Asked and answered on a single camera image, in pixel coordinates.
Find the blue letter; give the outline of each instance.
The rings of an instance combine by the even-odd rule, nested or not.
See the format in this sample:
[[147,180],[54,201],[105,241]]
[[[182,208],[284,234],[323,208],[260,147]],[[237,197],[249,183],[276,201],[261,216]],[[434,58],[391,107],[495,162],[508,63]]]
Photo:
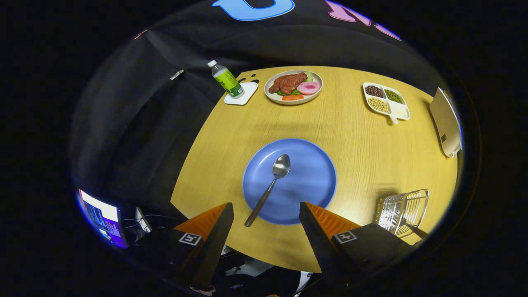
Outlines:
[[273,0],[275,4],[266,8],[253,8],[245,0],[218,0],[212,6],[220,6],[230,17],[239,21],[258,21],[290,12],[295,7],[293,0]]

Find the pink letter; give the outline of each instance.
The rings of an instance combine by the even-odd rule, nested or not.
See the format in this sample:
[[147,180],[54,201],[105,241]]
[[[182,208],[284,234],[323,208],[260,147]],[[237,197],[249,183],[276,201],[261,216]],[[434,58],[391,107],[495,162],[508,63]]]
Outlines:
[[363,24],[365,24],[366,26],[370,26],[370,23],[371,23],[370,18],[362,15],[361,13],[356,12],[356,11],[354,11],[354,10],[352,10],[352,9],[346,7],[346,6],[343,6],[341,4],[334,3],[332,1],[325,0],[325,2],[332,9],[332,11],[328,13],[331,17],[336,18],[338,20],[355,23],[356,19],[351,17],[351,16],[349,16],[345,12],[345,10],[347,10],[353,16],[357,17]]
[[391,31],[387,30],[387,28],[385,28],[384,26],[376,23],[374,27],[376,27],[376,29],[380,30],[381,32],[387,34],[388,36],[401,41],[401,38],[399,38],[396,34],[392,33]]

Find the white coaster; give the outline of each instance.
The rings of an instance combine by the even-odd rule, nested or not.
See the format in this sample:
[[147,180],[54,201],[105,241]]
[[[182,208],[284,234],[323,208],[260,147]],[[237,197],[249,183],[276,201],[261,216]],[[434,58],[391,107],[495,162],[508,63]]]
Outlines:
[[259,84],[256,82],[242,82],[240,85],[242,86],[242,88],[244,88],[244,95],[242,95],[242,97],[239,97],[237,99],[233,99],[233,97],[227,94],[224,98],[225,103],[235,104],[235,105],[244,105],[249,101],[249,98],[253,96],[253,94],[259,87]]

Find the carrot slice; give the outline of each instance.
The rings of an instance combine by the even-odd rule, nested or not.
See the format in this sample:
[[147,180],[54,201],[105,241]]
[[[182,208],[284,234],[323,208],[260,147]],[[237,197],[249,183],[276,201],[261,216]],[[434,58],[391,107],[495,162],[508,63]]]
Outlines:
[[299,94],[299,95],[288,95],[288,96],[283,96],[282,97],[282,100],[283,101],[295,101],[295,100],[301,100],[301,99],[304,99],[304,96]]

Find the wooden table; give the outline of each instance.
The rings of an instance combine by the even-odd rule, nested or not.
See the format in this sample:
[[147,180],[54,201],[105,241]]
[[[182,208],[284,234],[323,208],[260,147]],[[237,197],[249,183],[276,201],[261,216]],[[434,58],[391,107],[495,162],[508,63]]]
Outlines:
[[[294,106],[269,100],[266,81],[293,69],[323,78],[319,96]],[[260,148],[281,138],[303,138],[328,153],[337,190],[327,209],[357,224],[372,222],[377,198],[422,188],[431,198],[420,228],[431,231],[444,214],[455,190],[457,159],[441,151],[428,111],[431,96],[395,79],[345,68],[278,67],[243,72],[241,78],[260,80],[259,88],[245,106],[227,105],[223,97],[218,102],[189,151],[171,199],[187,217],[232,202],[228,246],[277,266],[320,272],[302,225],[278,226],[257,218],[250,228],[244,226],[251,212],[242,194],[246,165]],[[371,111],[362,93],[367,81],[398,90],[410,120],[391,125],[388,117]],[[411,244],[418,239],[404,238]]]

